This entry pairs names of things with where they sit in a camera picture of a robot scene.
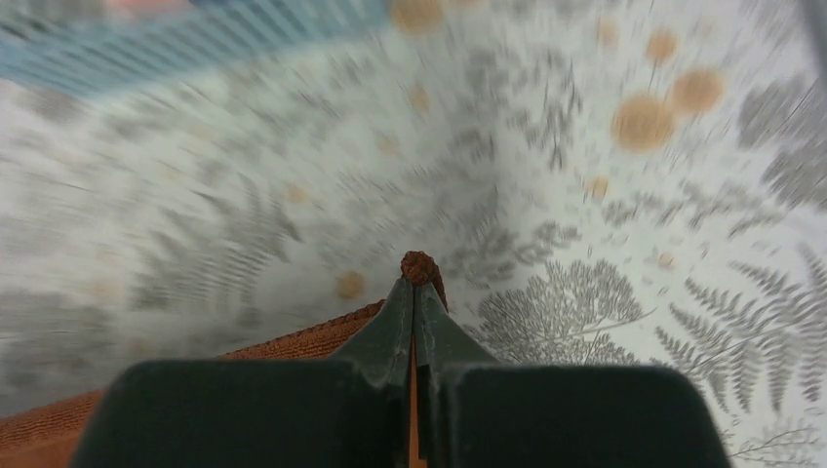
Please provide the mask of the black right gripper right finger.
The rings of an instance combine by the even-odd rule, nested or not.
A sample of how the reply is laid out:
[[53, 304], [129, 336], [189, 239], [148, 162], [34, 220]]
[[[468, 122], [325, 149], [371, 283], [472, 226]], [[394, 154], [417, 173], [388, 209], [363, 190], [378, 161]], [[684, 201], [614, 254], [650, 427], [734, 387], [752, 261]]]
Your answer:
[[432, 286], [413, 300], [419, 451], [432, 467], [726, 467], [711, 413], [654, 366], [504, 364]]

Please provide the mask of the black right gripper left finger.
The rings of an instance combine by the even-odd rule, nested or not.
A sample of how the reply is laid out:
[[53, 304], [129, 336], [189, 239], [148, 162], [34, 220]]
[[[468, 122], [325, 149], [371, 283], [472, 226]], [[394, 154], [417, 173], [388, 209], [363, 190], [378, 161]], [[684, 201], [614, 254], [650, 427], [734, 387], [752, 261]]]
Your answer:
[[149, 361], [105, 392], [74, 467], [404, 467], [414, 287], [324, 359]]

